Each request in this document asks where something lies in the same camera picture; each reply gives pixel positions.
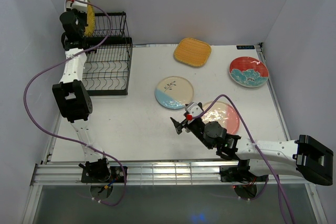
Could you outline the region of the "round yellow green woven plate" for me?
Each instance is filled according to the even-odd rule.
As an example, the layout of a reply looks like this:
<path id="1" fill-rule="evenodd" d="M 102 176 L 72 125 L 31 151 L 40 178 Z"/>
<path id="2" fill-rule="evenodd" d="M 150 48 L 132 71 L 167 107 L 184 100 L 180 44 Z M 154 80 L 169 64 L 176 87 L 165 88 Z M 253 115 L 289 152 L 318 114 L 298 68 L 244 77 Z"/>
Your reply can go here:
<path id="1" fill-rule="evenodd" d="M 87 26 L 85 28 L 86 37 L 90 37 L 93 35 L 93 32 L 95 30 L 95 23 L 96 23 L 96 18 L 95 18 L 94 9 L 91 5 L 88 5 L 87 6 Z"/>

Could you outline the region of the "white plate green maroon rim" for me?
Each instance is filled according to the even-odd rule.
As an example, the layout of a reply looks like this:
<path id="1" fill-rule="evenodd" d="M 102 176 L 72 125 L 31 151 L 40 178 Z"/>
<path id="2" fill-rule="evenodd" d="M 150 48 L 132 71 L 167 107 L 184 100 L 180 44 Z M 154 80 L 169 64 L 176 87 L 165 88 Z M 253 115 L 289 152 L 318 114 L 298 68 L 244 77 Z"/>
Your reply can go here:
<path id="1" fill-rule="evenodd" d="M 65 0 L 64 3 L 64 11 L 69 11 L 71 10 L 71 5 L 72 5 L 72 1 L 71 0 Z"/>

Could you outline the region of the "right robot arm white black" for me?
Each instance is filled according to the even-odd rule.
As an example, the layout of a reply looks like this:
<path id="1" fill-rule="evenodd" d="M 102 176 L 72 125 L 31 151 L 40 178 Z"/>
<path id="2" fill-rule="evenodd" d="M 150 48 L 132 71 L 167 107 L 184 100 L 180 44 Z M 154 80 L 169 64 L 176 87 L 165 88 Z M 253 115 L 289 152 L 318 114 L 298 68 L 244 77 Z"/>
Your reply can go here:
<path id="1" fill-rule="evenodd" d="M 333 151 L 308 135 L 291 141 L 252 142 L 248 138 L 227 133 L 218 122 L 204 123 L 172 120 L 177 134 L 191 132 L 209 150 L 226 161 L 238 161 L 230 172 L 236 180 L 250 180 L 271 174 L 290 175 L 322 185 L 333 184 Z"/>

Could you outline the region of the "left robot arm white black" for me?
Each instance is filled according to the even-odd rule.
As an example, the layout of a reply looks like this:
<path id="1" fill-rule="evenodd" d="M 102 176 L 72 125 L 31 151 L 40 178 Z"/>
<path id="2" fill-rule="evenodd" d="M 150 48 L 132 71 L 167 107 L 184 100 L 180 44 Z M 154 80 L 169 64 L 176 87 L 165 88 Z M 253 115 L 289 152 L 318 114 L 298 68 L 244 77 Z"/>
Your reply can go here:
<path id="1" fill-rule="evenodd" d="M 60 15 L 60 22 L 64 29 L 61 41 L 67 62 L 52 92 L 62 117 L 71 124 L 82 143 L 85 163 L 79 166 L 92 179 L 105 182 L 111 177 L 111 168 L 90 130 L 89 115 L 93 112 L 93 105 L 82 82 L 87 60 L 83 50 L 88 48 L 85 37 L 87 14 L 75 9 L 67 10 Z"/>

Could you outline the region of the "cream pink plate with sprig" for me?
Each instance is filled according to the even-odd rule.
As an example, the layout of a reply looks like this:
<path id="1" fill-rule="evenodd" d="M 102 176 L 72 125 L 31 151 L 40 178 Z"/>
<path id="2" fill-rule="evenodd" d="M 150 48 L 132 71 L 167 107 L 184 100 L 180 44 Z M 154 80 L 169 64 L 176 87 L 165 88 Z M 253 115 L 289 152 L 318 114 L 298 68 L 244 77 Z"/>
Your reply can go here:
<path id="1" fill-rule="evenodd" d="M 217 101 L 211 109 L 202 116 L 203 122 L 217 121 L 228 134 L 236 134 L 239 130 L 240 118 L 234 108 L 228 103 Z"/>

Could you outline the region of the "cream blue plate with sprig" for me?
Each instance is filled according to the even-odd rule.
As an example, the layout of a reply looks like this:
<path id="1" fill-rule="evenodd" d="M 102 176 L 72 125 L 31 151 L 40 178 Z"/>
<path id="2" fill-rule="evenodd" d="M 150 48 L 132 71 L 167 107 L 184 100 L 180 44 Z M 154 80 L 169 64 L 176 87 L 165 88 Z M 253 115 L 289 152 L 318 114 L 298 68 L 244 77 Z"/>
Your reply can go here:
<path id="1" fill-rule="evenodd" d="M 172 110 L 183 109 L 193 100 L 194 88 L 185 78 L 170 76 L 161 80 L 154 90 L 157 102 Z"/>

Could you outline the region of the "red plate blue flower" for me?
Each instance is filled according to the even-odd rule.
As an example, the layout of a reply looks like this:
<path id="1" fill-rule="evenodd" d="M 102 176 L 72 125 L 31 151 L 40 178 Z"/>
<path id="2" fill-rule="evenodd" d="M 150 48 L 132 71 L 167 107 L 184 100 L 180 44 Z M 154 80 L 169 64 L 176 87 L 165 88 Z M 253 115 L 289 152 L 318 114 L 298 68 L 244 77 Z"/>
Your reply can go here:
<path id="1" fill-rule="evenodd" d="M 238 57 L 229 65 L 229 75 L 238 84 L 247 88 L 257 88 L 269 79 L 267 67 L 253 57 Z"/>

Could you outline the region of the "square orange woven plate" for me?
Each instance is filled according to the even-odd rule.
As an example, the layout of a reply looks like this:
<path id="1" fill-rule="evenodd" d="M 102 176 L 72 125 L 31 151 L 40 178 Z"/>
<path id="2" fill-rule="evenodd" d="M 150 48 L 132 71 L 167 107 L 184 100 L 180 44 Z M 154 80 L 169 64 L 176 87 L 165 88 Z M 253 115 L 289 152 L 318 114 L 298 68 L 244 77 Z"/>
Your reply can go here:
<path id="1" fill-rule="evenodd" d="M 174 59 L 198 68 L 206 64 L 211 52 L 209 44 L 194 38 L 184 38 L 174 51 Z"/>

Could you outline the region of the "blue label sticker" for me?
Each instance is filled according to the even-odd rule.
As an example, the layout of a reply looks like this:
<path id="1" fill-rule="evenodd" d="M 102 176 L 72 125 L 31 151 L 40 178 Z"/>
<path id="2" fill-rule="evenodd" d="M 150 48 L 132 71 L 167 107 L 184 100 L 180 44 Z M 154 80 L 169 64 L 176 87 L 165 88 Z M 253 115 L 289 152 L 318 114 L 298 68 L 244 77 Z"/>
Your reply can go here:
<path id="1" fill-rule="evenodd" d="M 237 50 L 254 50 L 255 46 L 254 45 L 237 45 L 236 48 Z"/>

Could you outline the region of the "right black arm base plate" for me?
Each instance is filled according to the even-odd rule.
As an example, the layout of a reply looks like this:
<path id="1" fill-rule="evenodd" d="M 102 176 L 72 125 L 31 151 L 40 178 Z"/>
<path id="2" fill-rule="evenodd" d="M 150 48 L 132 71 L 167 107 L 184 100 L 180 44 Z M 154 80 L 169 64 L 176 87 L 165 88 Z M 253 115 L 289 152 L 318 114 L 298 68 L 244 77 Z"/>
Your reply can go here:
<path id="1" fill-rule="evenodd" d="M 265 182 L 268 178 L 267 175 L 256 176 L 249 172 L 247 169 L 239 169 L 237 166 L 220 166 L 219 174 L 221 182 L 230 183 L 243 183 L 249 184 L 252 182 Z"/>

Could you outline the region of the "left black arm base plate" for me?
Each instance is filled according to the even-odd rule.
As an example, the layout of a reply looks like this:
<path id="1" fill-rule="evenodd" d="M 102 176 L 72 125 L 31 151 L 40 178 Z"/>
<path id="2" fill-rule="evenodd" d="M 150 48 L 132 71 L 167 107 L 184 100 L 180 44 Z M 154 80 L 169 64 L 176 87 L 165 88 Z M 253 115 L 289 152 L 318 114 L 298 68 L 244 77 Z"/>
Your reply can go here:
<path id="1" fill-rule="evenodd" d="M 124 170 L 120 166 L 110 166 L 109 168 L 90 168 L 83 169 L 81 175 L 82 183 L 124 183 L 127 177 L 128 167 L 124 166 Z"/>

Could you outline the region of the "aluminium front rail frame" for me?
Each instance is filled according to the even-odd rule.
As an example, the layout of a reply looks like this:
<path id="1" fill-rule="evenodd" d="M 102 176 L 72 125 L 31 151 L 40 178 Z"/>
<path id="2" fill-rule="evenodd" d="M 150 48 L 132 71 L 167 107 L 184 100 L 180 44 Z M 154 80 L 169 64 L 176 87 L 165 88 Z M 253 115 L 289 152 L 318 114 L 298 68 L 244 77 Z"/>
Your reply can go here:
<path id="1" fill-rule="evenodd" d="M 200 162 L 123 162 L 127 167 L 128 186 L 220 185 L 220 168 L 231 168 L 237 161 Z M 36 165 L 30 184 L 83 185 L 82 168 L 75 163 Z"/>

